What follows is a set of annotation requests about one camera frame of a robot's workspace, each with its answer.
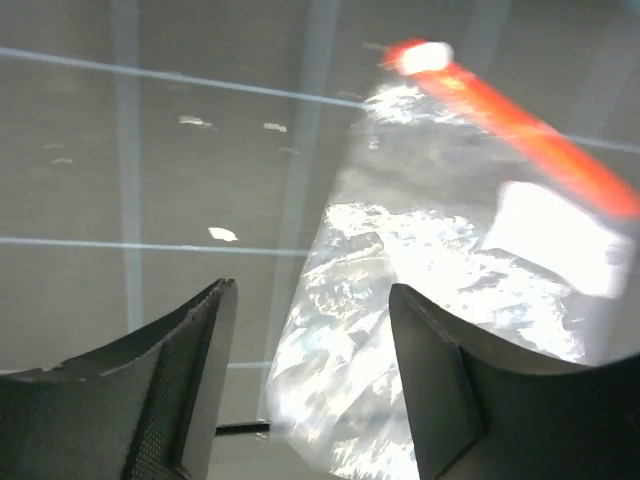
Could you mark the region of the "clear bag with orange zipper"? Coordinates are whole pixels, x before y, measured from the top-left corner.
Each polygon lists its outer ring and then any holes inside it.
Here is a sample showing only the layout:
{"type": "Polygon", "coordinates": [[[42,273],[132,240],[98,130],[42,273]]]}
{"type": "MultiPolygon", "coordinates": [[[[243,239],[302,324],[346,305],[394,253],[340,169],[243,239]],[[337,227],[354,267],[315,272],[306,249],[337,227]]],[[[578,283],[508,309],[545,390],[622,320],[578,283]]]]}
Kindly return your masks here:
{"type": "Polygon", "coordinates": [[[458,64],[390,48],[353,127],[266,385],[276,431],[344,479],[419,476],[389,295],[525,349],[639,359],[639,191],[458,64]]]}

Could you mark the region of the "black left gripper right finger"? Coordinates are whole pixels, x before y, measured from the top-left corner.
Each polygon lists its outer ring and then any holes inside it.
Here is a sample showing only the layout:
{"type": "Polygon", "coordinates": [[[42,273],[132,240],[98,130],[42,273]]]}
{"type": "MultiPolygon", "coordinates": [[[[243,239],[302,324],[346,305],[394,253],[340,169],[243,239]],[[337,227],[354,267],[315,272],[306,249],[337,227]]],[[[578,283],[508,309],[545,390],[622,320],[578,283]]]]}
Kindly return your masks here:
{"type": "Polygon", "coordinates": [[[423,479],[635,479],[639,359],[545,356],[394,284],[389,312],[423,479]]]}

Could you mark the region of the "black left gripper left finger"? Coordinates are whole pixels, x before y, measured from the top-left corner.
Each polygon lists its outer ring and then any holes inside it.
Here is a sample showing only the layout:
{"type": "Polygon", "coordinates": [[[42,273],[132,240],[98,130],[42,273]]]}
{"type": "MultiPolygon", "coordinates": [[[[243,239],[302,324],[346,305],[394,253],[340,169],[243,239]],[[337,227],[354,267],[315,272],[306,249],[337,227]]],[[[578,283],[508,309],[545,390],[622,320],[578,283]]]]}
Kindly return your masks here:
{"type": "Polygon", "coordinates": [[[190,479],[182,464],[206,361],[224,380],[237,284],[51,369],[1,378],[4,479],[190,479]]]}

